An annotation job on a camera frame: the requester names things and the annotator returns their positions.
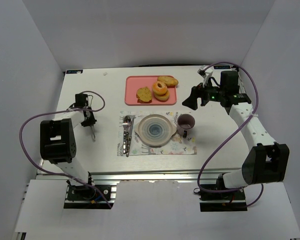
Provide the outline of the metal serving tongs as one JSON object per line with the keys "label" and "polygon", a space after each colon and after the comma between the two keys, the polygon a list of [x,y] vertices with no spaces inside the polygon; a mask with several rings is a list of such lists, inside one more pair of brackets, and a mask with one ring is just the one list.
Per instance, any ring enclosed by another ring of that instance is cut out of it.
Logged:
{"label": "metal serving tongs", "polygon": [[[89,94],[88,95],[90,97],[90,101],[89,101],[89,106],[90,108],[92,108],[92,102],[93,102],[93,98],[94,96]],[[95,129],[94,129],[94,124],[90,125],[90,130],[91,130],[91,135],[92,135],[92,141],[96,141],[96,134],[95,134]]]}

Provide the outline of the glazed top donut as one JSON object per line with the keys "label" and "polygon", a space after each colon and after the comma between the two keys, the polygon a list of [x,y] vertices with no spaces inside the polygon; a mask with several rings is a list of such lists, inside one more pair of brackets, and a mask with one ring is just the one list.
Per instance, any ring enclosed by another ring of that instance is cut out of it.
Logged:
{"label": "glazed top donut", "polygon": [[167,85],[164,82],[162,82],[162,81],[156,81],[152,85],[152,91],[156,95],[163,96],[168,91],[168,87],[167,87]]}

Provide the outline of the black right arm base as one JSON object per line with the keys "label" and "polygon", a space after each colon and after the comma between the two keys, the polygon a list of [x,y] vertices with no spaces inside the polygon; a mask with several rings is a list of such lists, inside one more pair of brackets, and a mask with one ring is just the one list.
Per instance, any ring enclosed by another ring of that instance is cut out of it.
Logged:
{"label": "black right arm base", "polygon": [[193,193],[199,196],[201,212],[245,212],[248,210],[243,190],[227,193],[209,193],[196,187]]}

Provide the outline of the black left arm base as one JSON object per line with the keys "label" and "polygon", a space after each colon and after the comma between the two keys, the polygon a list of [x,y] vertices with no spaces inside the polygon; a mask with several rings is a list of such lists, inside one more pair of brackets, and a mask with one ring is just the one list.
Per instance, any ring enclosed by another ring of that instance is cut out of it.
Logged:
{"label": "black left arm base", "polygon": [[[100,193],[96,190],[81,185],[71,185],[70,181],[67,180],[67,189],[64,199],[64,209],[77,209],[77,210],[109,210],[109,206],[103,199]],[[105,199],[111,206],[114,205],[116,197],[116,186],[110,184],[97,184],[98,188]]]}

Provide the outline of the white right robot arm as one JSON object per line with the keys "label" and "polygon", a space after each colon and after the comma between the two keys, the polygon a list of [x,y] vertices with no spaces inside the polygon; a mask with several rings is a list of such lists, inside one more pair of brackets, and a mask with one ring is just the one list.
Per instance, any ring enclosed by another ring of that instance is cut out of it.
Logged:
{"label": "white right robot arm", "polygon": [[210,101],[220,103],[237,124],[236,132],[242,133],[249,149],[240,169],[221,174],[213,189],[200,189],[207,193],[230,193],[249,185],[282,182],[290,150],[266,131],[255,114],[252,101],[246,93],[240,92],[238,72],[222,71],[219,83],[211,72],[200,70],[198,73],[203,77],[203,82],[192,87],[190,96],[182,105],[197,110],[197,99],[201,99],[202,106]]}

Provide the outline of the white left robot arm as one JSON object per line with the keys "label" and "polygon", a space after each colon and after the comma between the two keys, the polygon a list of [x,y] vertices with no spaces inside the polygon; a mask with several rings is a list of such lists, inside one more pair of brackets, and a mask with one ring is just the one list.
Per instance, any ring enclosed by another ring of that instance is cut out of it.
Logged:
{"label": "white left robot arm", "polygon": [[40,123],[40,155],[43,160],[49,161],[63,173],[70,175],[70,185],[80,186],[76,179],[87,184],[91,184],[92,180],[90,173],[76,159],[77,144],[74,128],[82,126],[93,129],[97,120],[91,112],[88,94],[76,94],[73,107],[85,110],[70,111]]}

